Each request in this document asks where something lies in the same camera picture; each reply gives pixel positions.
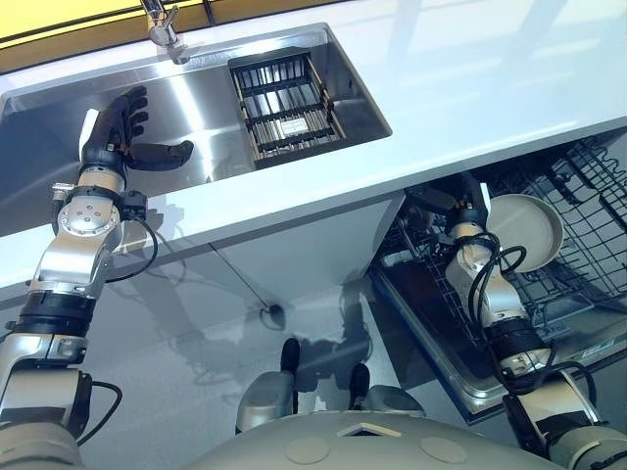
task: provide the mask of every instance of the white countertop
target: white countertop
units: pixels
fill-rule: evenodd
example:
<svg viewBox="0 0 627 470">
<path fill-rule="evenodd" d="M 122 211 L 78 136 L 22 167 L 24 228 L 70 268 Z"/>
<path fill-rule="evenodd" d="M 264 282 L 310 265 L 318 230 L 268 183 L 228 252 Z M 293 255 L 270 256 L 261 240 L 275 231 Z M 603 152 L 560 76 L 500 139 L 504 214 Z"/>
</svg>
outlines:
<svg viewBox="0 0 627 470">
<path fill-rule="evenodd" d="M 624 0 L 355 0 L 183 36 L 314 23 L 330 25 L 392 136 L 151 198 L 176 250 L 627 125 Z M 0 93 L 156 53 L 146 41 L 2 75 Z M 0 287 L 30 278 L 51 238 L 49 226 L 1 238 Z"/>
</svg>

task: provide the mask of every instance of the sink basin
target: sink basin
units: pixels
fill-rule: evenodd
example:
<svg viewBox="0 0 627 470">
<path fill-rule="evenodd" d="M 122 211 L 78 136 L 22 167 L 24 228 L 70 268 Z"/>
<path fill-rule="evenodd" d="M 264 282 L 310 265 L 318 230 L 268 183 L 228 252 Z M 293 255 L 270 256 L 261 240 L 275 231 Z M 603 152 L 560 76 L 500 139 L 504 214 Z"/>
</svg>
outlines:
<svg viewBox="0 0 627 470">
<path fill-rule="evenodd" d="M 386 137 L 391 131 L 325 24 L 192 48 L 189 62 L 155 58 L 14 90 L 0 101 L 0 236 L 49 222 L 50 187 L 74 182 L 85 112 L 128 88 L 148 89 L 150 120 L 134 142 L 194 142 L 189 163 L 167 172 L 129 172 L 149 197 L 255 170 L 255 150 L 239 109 L 228 61 L 286 47 L 307 48 L 346 138 L 310 156 Z"/>
</svg>

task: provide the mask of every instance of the plate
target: plate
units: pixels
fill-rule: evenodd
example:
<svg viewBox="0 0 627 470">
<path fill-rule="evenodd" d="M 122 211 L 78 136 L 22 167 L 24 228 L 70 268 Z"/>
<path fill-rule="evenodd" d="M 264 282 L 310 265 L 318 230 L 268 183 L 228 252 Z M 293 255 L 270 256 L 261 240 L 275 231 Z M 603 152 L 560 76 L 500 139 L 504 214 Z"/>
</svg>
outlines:
<svg viewBox="0 0 627 470">
<path fill-rule="evenodd" d="M 549 263 L 564 241 L 564 227 L 557 211 L 541 199 L 526 194 L 504 194 L 490 201 L 488 231 L 506 249 L 522 245 L 527 256 L 516 272 L 528 272 Z M 513 263 L 518 253 L 506 257 Z"/>
</svg>

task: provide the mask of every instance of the faucet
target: faucet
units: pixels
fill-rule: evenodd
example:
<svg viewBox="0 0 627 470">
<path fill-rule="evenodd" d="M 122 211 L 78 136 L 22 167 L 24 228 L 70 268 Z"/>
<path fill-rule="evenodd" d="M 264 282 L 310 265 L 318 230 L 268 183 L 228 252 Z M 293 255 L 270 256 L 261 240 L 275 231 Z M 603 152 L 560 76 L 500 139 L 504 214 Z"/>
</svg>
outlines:
<svg viewBox="0 0 627 470">
<path fill-rule="evenodd" d="M 175 64 L 185 64 L 189 58 L 183 57 L 185 44 L 178 38 L 172 22 L 178 15 L 178 7 L 174 5 L 166 12 L 161 0 L 141 0 L 148 15 L 148 37 L 155 44 L 165 47 L 169 57 Z"/>
</svg>

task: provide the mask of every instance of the wire basket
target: wire basket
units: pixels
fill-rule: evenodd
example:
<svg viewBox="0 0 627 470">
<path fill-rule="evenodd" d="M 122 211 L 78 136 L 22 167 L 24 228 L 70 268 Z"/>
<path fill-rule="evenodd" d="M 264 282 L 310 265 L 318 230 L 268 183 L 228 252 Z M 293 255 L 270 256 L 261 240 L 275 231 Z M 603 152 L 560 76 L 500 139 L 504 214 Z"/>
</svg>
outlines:
<svg viewBox="0 0 627 470">
<path fill-rule="evenodd" d="M 535 196 L 560 214 L 564 242 L 547 266 L 507 279 L 516 288 L 538 332 L 545 339 L 565 332 L 565 315 L 594 306 L 627 311 L 627 170 L 595 137 L 476 171 L 492 197 L 508 193 Z M 436 215 L 429 231 L 407 227 L 414 258 L 424 262 L 452 315 L 462 319 L 457 293 L 446 280 L 447 247 L 437 243 L 445 218 Z M 382 247 L 393 253 L 406 245 L 401 233 Z M 476 342 L 471 332 L 466 331 Z"/>
<path fill-rule="evenodd" d="M 308 50 L 289 47 L 228 63 L 256 169 L 308 157 L 345 138 Z"/>
</svg>

